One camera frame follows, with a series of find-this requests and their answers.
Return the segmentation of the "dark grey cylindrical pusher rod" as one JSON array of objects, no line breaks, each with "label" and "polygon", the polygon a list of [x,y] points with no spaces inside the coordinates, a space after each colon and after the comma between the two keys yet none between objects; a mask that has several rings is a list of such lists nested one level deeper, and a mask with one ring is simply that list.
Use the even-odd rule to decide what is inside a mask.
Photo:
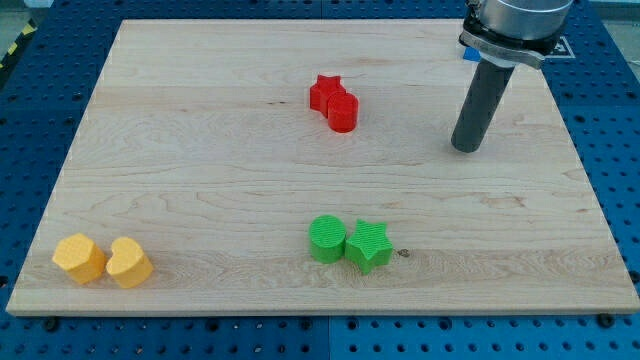
[{"label": "dark grey cylindrical pusher rod", "polygon": [[513,71],[513,67],[487,60],[479,62],[451,136],[456,150],[472,153],[479,149]]}]

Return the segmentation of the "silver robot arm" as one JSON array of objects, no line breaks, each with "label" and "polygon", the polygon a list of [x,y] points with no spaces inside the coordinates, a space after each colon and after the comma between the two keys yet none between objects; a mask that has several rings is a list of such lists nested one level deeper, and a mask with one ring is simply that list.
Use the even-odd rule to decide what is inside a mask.
[{"label": "silver robot arm", "polygon": [[459,43],[480,61],[451,136],[453,147],[480,147],[514,69],[539,69],[556,46],[571,0],[467,0]]}]

